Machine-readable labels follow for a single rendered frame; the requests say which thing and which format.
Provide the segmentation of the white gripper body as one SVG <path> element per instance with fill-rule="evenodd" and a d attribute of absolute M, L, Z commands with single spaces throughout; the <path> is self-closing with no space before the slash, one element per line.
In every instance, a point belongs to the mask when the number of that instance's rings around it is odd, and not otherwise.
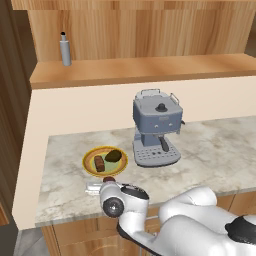
<path fill-rule="evenodd" d="M 89 195 L 98 195 L 100 193 L 101 182 L 87 182 L 85 192 Z"/>

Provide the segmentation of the yellow round plate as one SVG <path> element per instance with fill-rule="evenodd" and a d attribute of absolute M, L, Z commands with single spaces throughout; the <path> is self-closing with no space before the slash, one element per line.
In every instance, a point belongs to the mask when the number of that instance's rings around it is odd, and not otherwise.
<path fill-rule="evenodd" d="M 105 156 L 112 150 L 121 152 L 121 158 L 117 162 L 108 162 Z M 98 171 L 94 158 L 100 156 L 104 162 L 104 171 Z M 121 173 L 128 164 L 127 154 L 120 148 L 114 146 L 99 146 L 89 150 L 83 157 L 82 165 L 87 173 L 96 177 L 116 176 Z"/>

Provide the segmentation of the brown bread piece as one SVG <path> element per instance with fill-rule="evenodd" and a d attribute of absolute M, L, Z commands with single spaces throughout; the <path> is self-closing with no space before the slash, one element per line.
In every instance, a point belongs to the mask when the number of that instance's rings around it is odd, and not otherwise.
<path fill-rule="evenodd" d="M 100 155 L 96 155 L 94 157 L 94 164 L 97 172 L 104 172 L 105 171 L 105 163 L 103 158 Z"/>

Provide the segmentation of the dark green avocado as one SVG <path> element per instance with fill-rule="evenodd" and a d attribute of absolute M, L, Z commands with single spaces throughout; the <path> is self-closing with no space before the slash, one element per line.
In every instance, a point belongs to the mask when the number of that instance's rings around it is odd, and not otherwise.
<path fill-rule="evenodd" d="M 112 150 L 106 156 L 107 162 L 118 162 L 122 158 L 122 153 L 119 150 Z"/>

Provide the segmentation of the wooden base cabinet front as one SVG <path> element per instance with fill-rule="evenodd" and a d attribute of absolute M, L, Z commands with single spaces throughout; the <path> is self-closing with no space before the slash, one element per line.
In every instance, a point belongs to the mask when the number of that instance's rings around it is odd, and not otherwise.
<path fill-rule="evenodd" d="M 256 215 L 256 191 L 219 196 L 217 205 L 236 215 Z"/>
<path fill-rule="evenodd" d="M 90 218 L 41 228 L 50 256 L 153 256 L 117 232 L 117 220 Z"/>

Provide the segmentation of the dark wooden cabinet door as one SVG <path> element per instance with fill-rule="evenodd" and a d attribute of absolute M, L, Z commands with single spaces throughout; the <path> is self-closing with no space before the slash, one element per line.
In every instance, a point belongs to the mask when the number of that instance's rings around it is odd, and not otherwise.
<path fill-rule="evenodd" d="M 0 226 L 12 217 L 30 97 L 11 0 L 0 0 Z"/>

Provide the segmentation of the blue-grey coffee machine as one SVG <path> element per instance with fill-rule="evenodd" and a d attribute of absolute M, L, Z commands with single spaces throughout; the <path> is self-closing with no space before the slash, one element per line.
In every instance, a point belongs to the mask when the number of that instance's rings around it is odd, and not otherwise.
<path fill-rule="evenodd" d="M 166 137 L 180 133 L 183 109 L 177 97 L 160 89 L 145 89 L 133 100 L 134 160 L 141 167 L 161 167 L 178 162 L 181 154 Z"/>

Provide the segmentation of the grey bottle with black tip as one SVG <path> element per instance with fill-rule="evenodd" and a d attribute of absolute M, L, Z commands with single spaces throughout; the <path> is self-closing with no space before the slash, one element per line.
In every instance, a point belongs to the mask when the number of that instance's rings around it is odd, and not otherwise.
<path fill-rule="evenodd" d="M 61 32 L 60 36 L 61 36 L 60 51 L 61 51 L 61 56 L 62 56 L 62 64 L 64 66 L 70 66 L 72 64 L 72 62 L 71 62 L 71 53 L 70 53 L 69 41 L 66 38 L 66 33 L 65 32 Z"/>

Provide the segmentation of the open wooden wall cabinet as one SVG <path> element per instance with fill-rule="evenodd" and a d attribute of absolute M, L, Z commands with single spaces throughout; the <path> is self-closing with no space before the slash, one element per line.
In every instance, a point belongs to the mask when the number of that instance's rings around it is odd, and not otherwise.
<path fill-rule="evenodd" d="M 256 75 L 256 0 L 11 0 L 26 11 L 35 89 Z M 60 33 L 69 41 L 62 64 Z"/>

